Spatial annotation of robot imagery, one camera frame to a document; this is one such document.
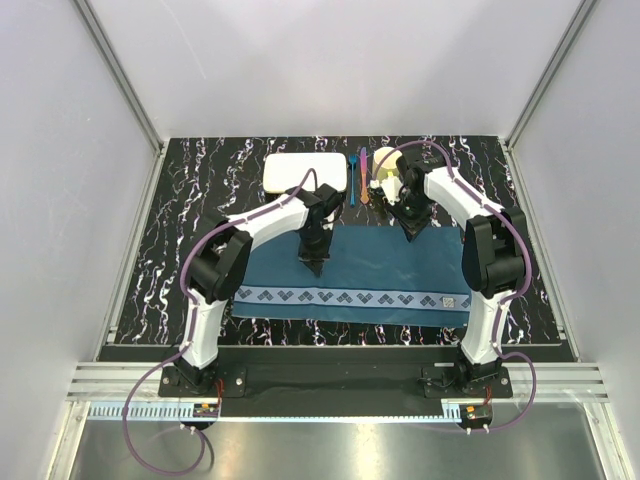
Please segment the aluminium frame post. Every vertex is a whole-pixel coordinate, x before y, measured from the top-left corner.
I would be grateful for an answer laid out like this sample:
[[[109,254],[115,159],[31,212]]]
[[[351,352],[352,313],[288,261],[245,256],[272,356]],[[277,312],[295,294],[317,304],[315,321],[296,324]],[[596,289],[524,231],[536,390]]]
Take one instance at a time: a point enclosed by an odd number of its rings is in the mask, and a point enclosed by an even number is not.
[[[568,58],[573,46],[576,44],[582,30],[585,28],[591,15],[598,6],[598,0],[581,0],[568,25],[562,33],[556,47],[554,48],[546,66],[544,67],[538,81],[536,82],[528,100],[519,114],[514,126],[505,138],[505,144],[509,148],[514,148],[524,133],[525,128],[532,119],[534,113],[542,102],[546,92],[553,83],[561,66]]]
[[[147,114],[92,3],[87,0],[71,0],[71,4],[78,13],[141,133],[154,153],[158,155],[162,151],[164,141]]]

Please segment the aluminium front rail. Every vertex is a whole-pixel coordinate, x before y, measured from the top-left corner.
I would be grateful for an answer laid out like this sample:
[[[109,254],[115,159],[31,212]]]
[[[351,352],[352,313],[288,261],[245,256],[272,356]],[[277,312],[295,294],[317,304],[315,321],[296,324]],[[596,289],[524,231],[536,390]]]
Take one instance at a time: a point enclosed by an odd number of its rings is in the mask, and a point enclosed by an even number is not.
[[[171,398],[211,397],[216,391],[189,386],[173,366],[152,371],[151,363],[81,363],[76,368],[69,395],[72,397],[124,398],[134,385],[142,385],[136,398],[165,396]],[[334,388],[339,391],[356,387],[371,380],[375,388],[387,382],[391,388],[414,385],[418,378],[439,379],[448,366],[431,367],[409,364],[264,364],[242,366],[229,364],[220,368],[225,398],[242,398],[260,384],[309,388]],[[609,400],[598,367],[585,363],[539,363],[529,367],[525,363],[503,366],[497,384],[492,387],[494,399],[515,399],[523,402],[535,389],[537,402],[606,402]]]

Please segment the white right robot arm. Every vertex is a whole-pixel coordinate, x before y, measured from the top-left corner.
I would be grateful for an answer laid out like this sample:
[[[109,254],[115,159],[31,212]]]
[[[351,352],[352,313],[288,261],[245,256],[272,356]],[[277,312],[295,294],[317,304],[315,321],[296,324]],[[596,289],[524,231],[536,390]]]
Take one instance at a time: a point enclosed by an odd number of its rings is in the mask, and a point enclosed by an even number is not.
[[[442,392],[482,395],[499,379],[499,336],[510,303],[531,283],[526,216],[481,194],[445,154],[425,158],[411,149],[399,155],[395,168],[382,181],[382,191],[387,211],[408,241],[426,228],[433,204],[464,229],[461,267],[471,290],[469,320],[453,366],[434,386]]]

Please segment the yellow mug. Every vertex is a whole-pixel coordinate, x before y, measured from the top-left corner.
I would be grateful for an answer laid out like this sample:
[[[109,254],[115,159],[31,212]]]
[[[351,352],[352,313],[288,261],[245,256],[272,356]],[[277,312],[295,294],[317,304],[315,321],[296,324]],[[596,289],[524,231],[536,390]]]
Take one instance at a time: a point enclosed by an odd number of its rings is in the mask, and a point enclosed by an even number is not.
[[[390,146],[384,146],[374,152],[373,170],[370,181],[372,188],[379,188],[384,182],[390,180],[391,184],[399,189],[402,186],[397,161],[402,153]]]

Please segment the blue small fork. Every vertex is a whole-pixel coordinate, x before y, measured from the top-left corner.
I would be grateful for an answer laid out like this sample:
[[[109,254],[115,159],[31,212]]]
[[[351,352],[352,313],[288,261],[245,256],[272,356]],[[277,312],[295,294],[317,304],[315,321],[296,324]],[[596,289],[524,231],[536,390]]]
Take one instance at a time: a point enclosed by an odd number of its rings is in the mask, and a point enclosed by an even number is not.
[[[350,154],[348,157],[348,162],[350,169],[349,205],[351,208],[354,208],[356,206],[356,168],[358,157],[355,154]]]

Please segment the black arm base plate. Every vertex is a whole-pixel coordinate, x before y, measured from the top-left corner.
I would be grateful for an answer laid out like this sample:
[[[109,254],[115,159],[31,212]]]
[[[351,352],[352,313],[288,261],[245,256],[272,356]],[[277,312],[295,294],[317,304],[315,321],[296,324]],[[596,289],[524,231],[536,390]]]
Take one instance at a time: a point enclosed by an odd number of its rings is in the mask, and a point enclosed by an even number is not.
[[[162,397],[204,397],[223,387],[226,398],[268,388],[379,391],[426,398],[509,399],[509,373],[500,361],[471,367],[457,347],[223,347],[213,364],[184,360],[162,369]]]

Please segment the left aluminium frame post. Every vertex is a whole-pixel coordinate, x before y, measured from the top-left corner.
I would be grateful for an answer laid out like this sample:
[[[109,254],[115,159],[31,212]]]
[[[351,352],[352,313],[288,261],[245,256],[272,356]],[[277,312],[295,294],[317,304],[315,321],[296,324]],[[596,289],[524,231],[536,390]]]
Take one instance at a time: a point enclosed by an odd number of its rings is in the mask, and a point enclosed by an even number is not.
[[[71,0],[71,4],[78,13],[141,133],[154,153],[158,155],[162,151],[164,141],[147,114],[92,3],[87,0]]]

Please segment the right aluminium frame post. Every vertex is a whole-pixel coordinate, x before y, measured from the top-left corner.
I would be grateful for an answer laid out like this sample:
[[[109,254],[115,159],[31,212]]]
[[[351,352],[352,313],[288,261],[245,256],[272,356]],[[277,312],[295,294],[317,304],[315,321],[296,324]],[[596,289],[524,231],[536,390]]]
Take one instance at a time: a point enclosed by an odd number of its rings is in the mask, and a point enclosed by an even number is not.
[[[573,46],[576,44],[582,30],[585,28],[591,15],[598,6],[598,0],[581,0],[568,25],[562,33],[556,47],[554,48],[546,66],[544,67],[538,81],[536,82],[528,100],[519,114],[514,126],[505,138],[505,144],[509,148],[514,148],[524,133],[525,128],[532,119],[534,113],[542,102],[546,92],[553,83],[561,66],[568,58]]]

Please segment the white rectangular plate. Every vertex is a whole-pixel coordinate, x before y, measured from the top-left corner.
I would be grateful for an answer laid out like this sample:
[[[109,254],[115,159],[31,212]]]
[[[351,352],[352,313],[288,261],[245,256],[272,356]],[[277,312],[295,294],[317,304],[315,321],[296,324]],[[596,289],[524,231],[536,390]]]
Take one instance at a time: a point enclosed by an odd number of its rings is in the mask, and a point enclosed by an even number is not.
[[[268,155],[263,170],[263,190],[269,194],[282,194],[299,185],[309,169],[316,172],[318,185],[328,184],[339,193],[346,191],[346,157],[336,152]]]

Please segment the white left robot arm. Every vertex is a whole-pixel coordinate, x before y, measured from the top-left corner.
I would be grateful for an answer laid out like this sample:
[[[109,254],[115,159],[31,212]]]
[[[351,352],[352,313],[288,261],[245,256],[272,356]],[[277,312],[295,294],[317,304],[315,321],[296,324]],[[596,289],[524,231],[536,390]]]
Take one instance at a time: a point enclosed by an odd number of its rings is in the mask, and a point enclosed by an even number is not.
[[[298,260],[320,276],[330,258],[331,224],[343,203],[344,194],[328,184],[314,191],[295,187],[261,208],[232,217],[216,215],[205,223],[211,230],[197,237],[180,273],[188,318],[179,355],[172,359],[190,393],[203,396],[215,386],[222,317],[244,281],[252,251],[296,232]]]

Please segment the pink orange knife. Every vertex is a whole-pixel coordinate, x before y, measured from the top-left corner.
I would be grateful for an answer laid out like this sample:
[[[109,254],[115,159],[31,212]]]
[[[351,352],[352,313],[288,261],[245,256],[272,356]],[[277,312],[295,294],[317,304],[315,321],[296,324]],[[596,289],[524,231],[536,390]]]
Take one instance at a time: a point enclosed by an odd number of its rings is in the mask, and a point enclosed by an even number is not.
[[[365,147],[362,147],[360,149],[359,167],[360,167],[360,177],[361,177],[360,201],[363,205],[367,205],[369,203],[368,159],[367,159],[367,149]]]

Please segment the blue patterned cloth placemat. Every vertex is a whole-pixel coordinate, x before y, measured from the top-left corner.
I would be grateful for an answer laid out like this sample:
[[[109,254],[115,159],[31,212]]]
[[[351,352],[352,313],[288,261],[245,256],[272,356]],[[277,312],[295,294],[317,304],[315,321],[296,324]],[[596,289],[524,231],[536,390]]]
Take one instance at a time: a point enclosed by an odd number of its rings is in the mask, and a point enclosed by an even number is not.
[[[283,234],[255,249],[233,299],[241,318],[459,328],[471,291],[455,227],[428,227],[412,242],[399,227],[339,225],[315,276],[297,257],[299,237]]]

